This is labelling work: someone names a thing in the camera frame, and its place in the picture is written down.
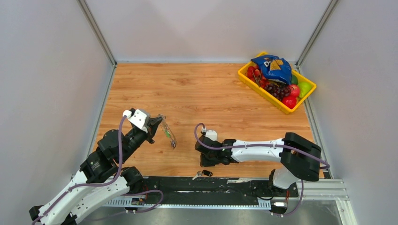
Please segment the metal key organizer ring plate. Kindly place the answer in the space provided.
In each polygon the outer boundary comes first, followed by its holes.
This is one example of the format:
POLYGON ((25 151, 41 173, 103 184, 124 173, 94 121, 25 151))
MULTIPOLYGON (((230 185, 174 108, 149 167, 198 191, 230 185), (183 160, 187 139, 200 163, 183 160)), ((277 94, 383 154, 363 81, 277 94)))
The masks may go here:
POLYGON ((158 116, 162 116, 161 129, 164 132, 164 134, 166 135, 166 137, 170 141, 173 140, 173 141, 175 141, 177 143, 175 135, 173 134, 170 126, 166 122, 166 116, 162 115, 162 114, 159 114, 158 116))

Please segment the key black head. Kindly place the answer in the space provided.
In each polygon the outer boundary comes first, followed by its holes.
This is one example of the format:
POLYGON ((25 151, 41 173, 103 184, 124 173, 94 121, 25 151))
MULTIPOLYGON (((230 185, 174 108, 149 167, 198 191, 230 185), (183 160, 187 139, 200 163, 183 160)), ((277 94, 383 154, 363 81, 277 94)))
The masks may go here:
POLYGON ((213 173, 212 173, 211 171, 208 171, 208 170, 198 171, 198 172, 196 173, 196 175, 192 178, 192 180, 195 180, 195 179, 197 179, 197 178, 199 178, 199 177, 201 177, 201 176, 212 177, 212 176, 213 176, 213 173))

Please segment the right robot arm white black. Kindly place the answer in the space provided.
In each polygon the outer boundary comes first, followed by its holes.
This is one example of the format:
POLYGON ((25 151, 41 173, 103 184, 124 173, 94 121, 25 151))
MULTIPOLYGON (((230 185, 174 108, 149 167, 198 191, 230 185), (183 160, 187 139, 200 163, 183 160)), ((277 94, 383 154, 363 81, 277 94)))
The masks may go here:
POLYGON ((316 182, 319 180, 321 147, 299 136, 287 132, 283 138, 247 142, 238 139, 217 141, 213 130, 202 132, 197 138, 195 150, 200 152, 200 165, 211 167, 218 164, 229 165, 247 161, 266 161, 281 163, 269 176, 269 192, 281 195, 298 180, 316 182))

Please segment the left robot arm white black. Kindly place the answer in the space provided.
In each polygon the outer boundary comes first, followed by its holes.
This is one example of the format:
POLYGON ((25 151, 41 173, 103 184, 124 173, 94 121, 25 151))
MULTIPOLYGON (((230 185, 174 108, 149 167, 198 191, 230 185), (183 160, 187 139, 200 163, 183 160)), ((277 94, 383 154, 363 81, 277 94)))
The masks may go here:
POLYGON ((118 196, 147 195, 139 170, 122 165, 144 142, 154 143, 163 120, 161 115, 126 110, 119 128, 103 135, 66 187, 50 202, 29 210, 32 224, 77 225, 118 196))

